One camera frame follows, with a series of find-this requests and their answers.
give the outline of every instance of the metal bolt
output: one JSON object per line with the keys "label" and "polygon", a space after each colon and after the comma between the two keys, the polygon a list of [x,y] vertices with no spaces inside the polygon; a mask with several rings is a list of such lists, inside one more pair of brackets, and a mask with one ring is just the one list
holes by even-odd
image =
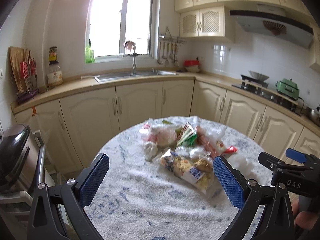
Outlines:
{"label": "metal bolt", "polygon": [[285,184],[279,183],[279,188],[285,189]]}
{"label": "metal bolt", "polygon": [[38,185],[38,188],[39,188],[39,189],[42,189],[42,188],[44,188],[44,187],[45,187],[45,184],[44,184],[43,182]]}
{"label": "metal bolt", "polygon": [[254,187],[255,185],[257,185],[257,182],[253,179],[249,179],[248,184]]}
{"label": "metal bolt", "polygon": [[68,185],[73,185],[75,182],[76,182],[75,179],[68,179],[68,180],[67,180],[67,184],[68,184]]}

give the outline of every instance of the green electric cooker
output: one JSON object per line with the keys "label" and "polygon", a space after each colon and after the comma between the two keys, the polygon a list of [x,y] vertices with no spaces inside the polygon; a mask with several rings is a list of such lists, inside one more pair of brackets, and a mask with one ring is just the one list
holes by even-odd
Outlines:
{"label": "green electric cooker", "polygon": [[283,95],[288,96],[292,100],[298,100],[299,98],[299,89],[296,83],[292,82],[292,78],[290,80],[284,78],[281,81],[276,83],[277,92]]}

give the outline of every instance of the metal bowl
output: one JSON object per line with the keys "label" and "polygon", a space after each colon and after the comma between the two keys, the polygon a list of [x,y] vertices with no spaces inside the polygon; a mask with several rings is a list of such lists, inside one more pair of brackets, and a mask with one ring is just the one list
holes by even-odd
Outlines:
{"label": "metal bowl", "polygon": [[258,73],[258,72],[254,72],[254,71],[251,71],[251,70],[249,70],[249,73],[250,73],[252,78],[257,79],[259,81],[265,81],[265,80],[267,80],[269,78],[268,76],[266,76],[264,74],[261,74],[261,73]]}
{"label": "metal bowl", "polygon": [[310,107],[307,106],[306,115],[317,126],[320,126],[320,112],[319,111],[311,109]]}

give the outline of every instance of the finger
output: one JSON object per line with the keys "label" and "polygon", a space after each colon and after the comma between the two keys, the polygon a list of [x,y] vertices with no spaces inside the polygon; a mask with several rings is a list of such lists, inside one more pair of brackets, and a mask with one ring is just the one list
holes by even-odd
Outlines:
{"label": "finger", "polygon": [[297,215],[294,222],[303,229],[311,230],[317,222],[318,217],[319,216],[317,214],[303,211]]}
{"label": "finger", "polygon": [[294,201],[291,203],[293,217],[295,217],[299,213],[299,203],[298,201]]}

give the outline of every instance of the blue gripper pad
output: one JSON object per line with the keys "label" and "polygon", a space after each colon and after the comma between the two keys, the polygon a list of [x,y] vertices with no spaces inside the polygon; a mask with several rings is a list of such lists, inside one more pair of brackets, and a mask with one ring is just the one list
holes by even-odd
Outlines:
{"label": "blue gripper pad", "polygon": [[213,160],[213,171],[234,207],[244,206],[244,192],[220,157]]}
{"label": "blue gripper pad", "polygon": [[285,155],[288,158],[290,158],[298,163],[305,163],[307,161],[307,158],[304,155],[304,153],[298,152],[298,151],[293,150],[291,148],[289,148],[285,151]]}
{"label": "blue gripper pad", "polygon": [[96,194],[102,180],[104,179],[109,169],[109,158],[104,155],[92,170],[87,180],[83,183],[79,190],[80,193],[80,206],[84,208],[89,206],[94,195]]}

